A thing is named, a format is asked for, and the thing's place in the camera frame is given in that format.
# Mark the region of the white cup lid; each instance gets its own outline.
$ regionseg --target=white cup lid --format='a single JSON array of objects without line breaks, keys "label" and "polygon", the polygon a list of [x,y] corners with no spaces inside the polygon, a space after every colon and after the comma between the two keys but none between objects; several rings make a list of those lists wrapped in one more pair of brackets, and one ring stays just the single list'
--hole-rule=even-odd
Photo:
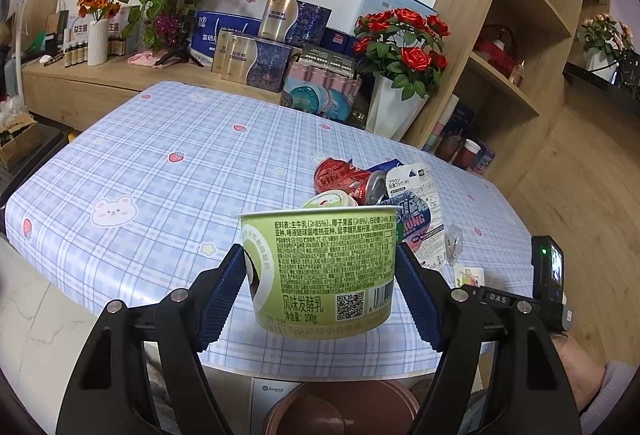
[{"label": "white cup lid", "polygon": [[471,141],[471,139],[467,139],[465,141],[465,148],[468,151],[473,152],[474,154],[480,152],[480,146],[478,145],[478,143]]}]

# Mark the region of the star print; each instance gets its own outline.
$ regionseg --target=star print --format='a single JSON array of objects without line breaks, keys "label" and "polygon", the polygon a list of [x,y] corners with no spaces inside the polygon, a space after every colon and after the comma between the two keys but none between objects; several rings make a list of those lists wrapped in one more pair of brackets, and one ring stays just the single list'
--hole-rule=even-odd
[{"label": "star print", "polygon": [[200,245],[200,254],[206,256],[207,258],[213,258],[213,255],[215,255],[217,252],[217,249],[215,247],[215,245],[213,245],[212,242],[208,241],[208,242],[203,242]]}]

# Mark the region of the person's hand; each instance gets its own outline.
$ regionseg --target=person's hand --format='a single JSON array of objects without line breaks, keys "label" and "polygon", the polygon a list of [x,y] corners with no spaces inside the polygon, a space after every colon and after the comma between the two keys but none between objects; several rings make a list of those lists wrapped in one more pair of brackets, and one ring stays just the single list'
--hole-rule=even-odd
[{"label": "person's hand", "polygon": [[569,379],[578,411],[582,411],[600,391],[606,369],[593,361],[572,337],[557,334],[551,335],[551,340]]}]

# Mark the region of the green yogurt cup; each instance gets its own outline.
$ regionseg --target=green yogurt cup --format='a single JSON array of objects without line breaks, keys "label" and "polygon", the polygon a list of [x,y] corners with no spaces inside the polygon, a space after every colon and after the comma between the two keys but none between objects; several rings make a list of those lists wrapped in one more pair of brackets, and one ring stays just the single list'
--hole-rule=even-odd
[{"label": "green yogurt cup", "polygon": [[257,322],[274,334],[337,339],[391,313],[398,206],[240,215]]}]

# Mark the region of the wooden floor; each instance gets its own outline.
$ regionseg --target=wooden floor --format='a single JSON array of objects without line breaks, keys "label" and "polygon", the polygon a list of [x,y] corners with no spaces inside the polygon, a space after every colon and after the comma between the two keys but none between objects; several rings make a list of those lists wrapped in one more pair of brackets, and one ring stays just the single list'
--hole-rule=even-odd
[{"label": "wooden floor", "polygon": [[572,334],[598,361],[640,361],[640,120],[588,87],[567,102],[509,198],[564,251]]}]

